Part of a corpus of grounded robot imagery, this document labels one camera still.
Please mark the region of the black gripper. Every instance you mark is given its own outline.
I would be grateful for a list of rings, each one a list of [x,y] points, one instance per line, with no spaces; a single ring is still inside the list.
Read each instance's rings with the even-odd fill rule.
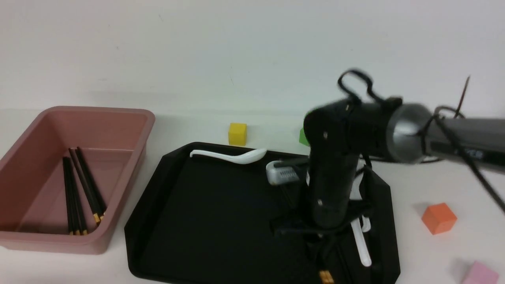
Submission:
[[[298,176],[296,207],[270,221],[276,237],[298,235],[309,239],[341,234],[350,223],[373,214],[369,201],[352,201],[357,155],[331,152],[308,156],[271,151],[275,167],[291,167]]]

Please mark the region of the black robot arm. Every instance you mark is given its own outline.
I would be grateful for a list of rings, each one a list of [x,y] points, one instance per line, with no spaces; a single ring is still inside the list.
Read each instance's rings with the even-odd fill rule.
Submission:
[[[292,166],[302,178],[302,195],[292,213],[273,219],[273,234],[336,234],[372,206],[350,201],[360,158],[384,158],[420,164],[427,156],[466,164],[484,189],[504,209],[504,200],[480,172],[504,171],[504,120],[442,118],[421,104],[333,102],[305,115],[310,145],[308,167]]]

